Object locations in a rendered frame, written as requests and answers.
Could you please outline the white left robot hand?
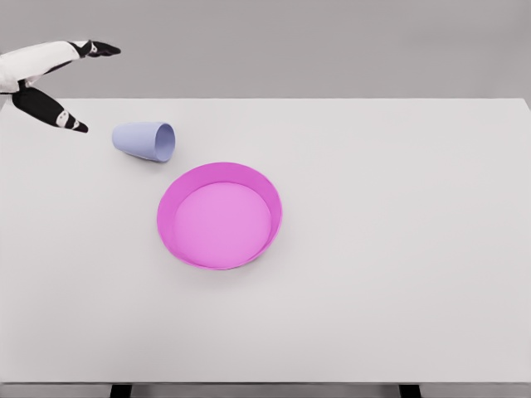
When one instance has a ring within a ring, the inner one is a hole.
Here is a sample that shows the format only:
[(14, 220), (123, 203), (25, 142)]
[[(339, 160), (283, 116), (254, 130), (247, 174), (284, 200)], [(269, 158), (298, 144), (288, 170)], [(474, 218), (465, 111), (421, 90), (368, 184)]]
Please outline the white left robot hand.
[(9, 95), (17, 109), (44, 124), (87, 133), (84, 123), (34, 84), (74, 61), (120, 53), (109, 43), (83, 40), (44, 42), (0, 54), (0, 95)]

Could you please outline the light blue cup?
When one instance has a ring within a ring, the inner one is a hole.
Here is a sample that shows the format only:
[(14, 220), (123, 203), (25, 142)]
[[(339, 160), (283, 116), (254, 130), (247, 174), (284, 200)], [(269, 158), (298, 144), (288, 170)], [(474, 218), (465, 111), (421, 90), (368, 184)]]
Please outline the light blue cup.
[(116, 149), (136, 158), (165, 163), (173, 156), (176, 138), (173, 127), (164, 122), (133, 122), (113, 129)]

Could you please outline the pink round plate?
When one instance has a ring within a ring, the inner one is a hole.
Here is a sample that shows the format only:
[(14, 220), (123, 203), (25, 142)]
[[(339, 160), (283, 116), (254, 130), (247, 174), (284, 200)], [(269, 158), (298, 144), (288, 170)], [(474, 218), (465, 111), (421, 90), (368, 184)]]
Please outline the pink round plate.
[(209, 163), (185, 172), (158, 205), (158, 234), (182, 262), (234, 269), (264, 253), (283, 217), (275, 185), (239, 163)]

